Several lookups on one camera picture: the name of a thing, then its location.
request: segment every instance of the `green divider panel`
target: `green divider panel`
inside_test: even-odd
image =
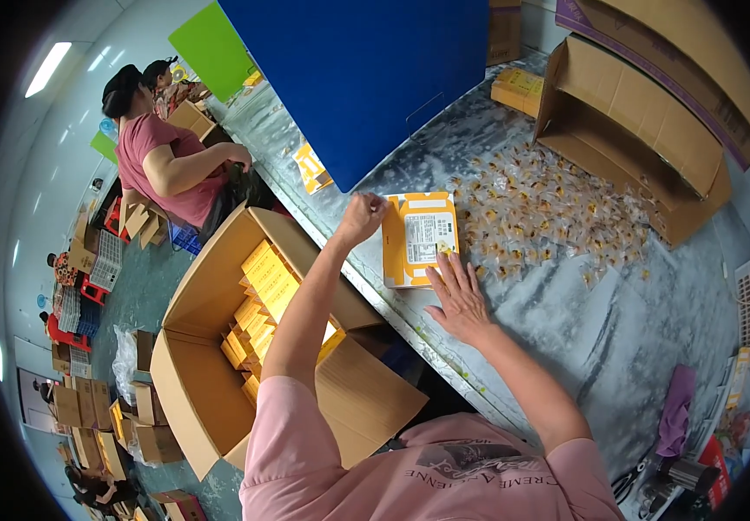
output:
[[[222,101],[238,92],[255,71],[244,43],[218,3],[204,7],[168,39],[210,92]]]
[[[106,136],[102,131],[97,131],[97,135],[91,140],[90,145],[94,150],[103,154],[106,159],[117,164],[117,154],[114,153],[117,143],[112,141],[112,139]]]

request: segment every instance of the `cardboard box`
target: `cardboard box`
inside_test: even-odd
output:
[[[149,497],[154,499],[169,515],[172,521],[206,521],[198,498],[183,490],[156,492]]]
[[[103,467],[114,476],[114,479],[124,480],[126,477],[126,466],[120,459],[115,444],[114,434],[111,432],[96,432],[97,446],[99,454],[102,457]]]
[[[237,208],[186,272],[152,353],[152,380],[187,461],[199,479],[220,458],[244,469],[255,410],[244,379],[221,352],[221,334],[246,298],[241,262],[269,240],[304,277],[319,249],[295,221],[261,208]],[[331,314],[347,329],[382,323],[340,278]],[[371,455],[408,422],[426,397],[353,339],[317,367],[317,396],[348,468]]]
[[[54,371],[70,373],[70,346],[67,343],[50,344],[50,360]]]
[[[83,427],[82,417],[79,415],[79,393],[62,385],[54,386],[54,406],[56,407],[56,422],[69,427]]]
[[[750,69],[703,0],[604,0],[604,3],[650,27],[693,59],[750,123]]]
[[[491,99],[536,118],[543,79],[521,68],[506,68],[491,85]]]
[[[94,411],[94,392],[91,388],[91,380],[75,376],[71,378],[70,385],[79,395],[79,417],[82,418],[82,426],[97,429],[97,415]]]
[[[650,78],[575,36],[549,57],[535,139],[616,187],[635,188],[672,246],[731,195],[710,131]]]
[[[215,128],[215,123],[188,100],[184,100],[181,105],[178,105],[178,108],[172,111],[166,122],[182,129],[192,130],[200,141],[203,141],[207,134]]]
[[[96,429],[111,430],[111,397],[108,382],[91,380],[91,398],[94,400]]]
[[[750,124],[723,89],[664,37],[598,0],[561,0],[555,21],[649,74],[711,130],[743,170],[748,168]]]
[[[131,385],[135,388],[137,417],[140,422],[144,425],[168,425],[155,388],[143,382],[132,382]]]
[[[392,288],[430,286],[424,270],[428,266],[438,269],[436,253],[459,251],[453,194],[401,193],[384,198],[392,209],[380,227],[383,284]]]
[[[520,57],[522,0],[490,0],[491,20],[487,29],[487,60],[490,67]]]
[[[133,334],[137,345],[136,369],[143,373],[148,373],[152,361],[152,349],[155,348],[155,335],[143,329],[138,329]]]
[[[144,461],[170,464],[184,459],[181,446],[169,425],[155,427],[134,423],[134,429]]]
[[[96,431],[93,429],[72,427],[70,434],[74,439],[76,456],[82,466],[85,468],[102,468],[103,459],[99,455]]]
[[[97,259],[98,249],[99,233],[88,225],[88,213],[80,212],[76,220],[74,237],[70,241],[68,266],[90,274]]]

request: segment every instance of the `worker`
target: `worker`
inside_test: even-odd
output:
[[[117,155],[126,204],[157,203],[198,227],[204,244],[243,201],[272,208],[271,190],[251,169],[244,145],[218,142],[205,148],[192,130],[152,113],[152,92],[134,65],[126,65],[103,90],[103,113],[119,128]]]
[[[54,402],[54,386],[50,385],[49,383],[39,383],[38,380],[33,380],[33,389],[39,393],[39,395],[42,397],[42,401],[47,404],[52,404]]]
[[[48,266],[54,268],[56,281],[63,286],[81,287],[86,274],[68,265],[68,252],[48,254]]]
[[[404,430],[399,448],[343,468],[320,413],[315,366],[351,249],[390,205],[355,194],[276,328],[262,365],[240,498],[245,519],[623,519],[587,420],[549,373],[491,320],[458,254],[426,270],[441,306],[426,311],[499,372],[545,455],[459,412]]]
[[[143,71],[141,83],[152,91],[152,103],[155,105],[155,114],[158,118],[166,121],[172,111],[178,108],[184,100],[191,103],[208,98],[210,91],[202,82],[191,82],[188,79],[179,82],[172,81],[170,66],[178,61],[178,57],[166,60],[154,60]],[[205,110],[205,116],[212,119],[211,114]]]
[[[137,491],[128,481],[115,481],[108,472],[88,472],[66,465],[65,474],[74,489],[77,503],[109,512],[111,505],[137,499]]]
[[[51,340],[57,343],[67,343],[68,345],[76,346],[77,348],[90,351],[90,340],[84,334],[69,333],[68,331],[62,331],[59,329],[59,319],[53,313],[48,315],[47,312],[43,311],[39,313],[39,318],[45,323],[48,329],[48,336]]]

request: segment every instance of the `nutrition label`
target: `nutrition label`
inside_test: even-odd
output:
[[[453,219],[450,214],[410,214],[404,216],[406,258],[410,264],[431,264],[438,250],[455,248]]]

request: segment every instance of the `hand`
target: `hand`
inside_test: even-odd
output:
[[[455,252],[449,257],[439,253],[436,261],[442,275],[439,276],[435,269],[428,267],[426,276],[442,302],[442,307],[426,306],[424,311],[456,340],[476,347],[488,328],[493,327],[485,307],[485,298],[479,291],[476,271],[473,265],[467,263],[465,274],[459,254]]]
[[[374,193],[354,193],[334,237],[351,250],[375,233],[390,207]]]
[[[244,165],[242,170],[244,170],[244,173],[247,173],[248,170],[251,169],[251,165],[253,164],[253,158],[251,157],[250,151],[247,150],[247,147],[245,145],[242,145],[237,142],[229,142],[228,145],[228,153],[230,154],[228,159],[233,162],[240,162]]]

